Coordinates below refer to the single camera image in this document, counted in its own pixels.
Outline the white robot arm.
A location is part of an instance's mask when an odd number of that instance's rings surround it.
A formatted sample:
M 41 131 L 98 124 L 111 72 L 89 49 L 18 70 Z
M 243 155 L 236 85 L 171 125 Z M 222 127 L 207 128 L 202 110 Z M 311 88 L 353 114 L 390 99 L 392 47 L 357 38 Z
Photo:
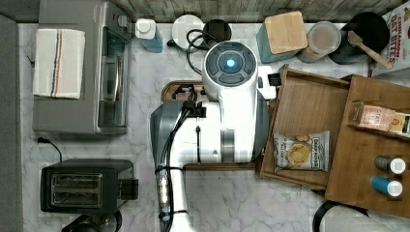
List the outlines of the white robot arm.
M 214 45 L 202 65 L 207 101 L 169 100 L 150 118 L 161 232 L 194 232 L 188 213 L 184 167 L 191 163 L 255 160 L 269 134 L 268 100 L 260 67 L 245 44 Z

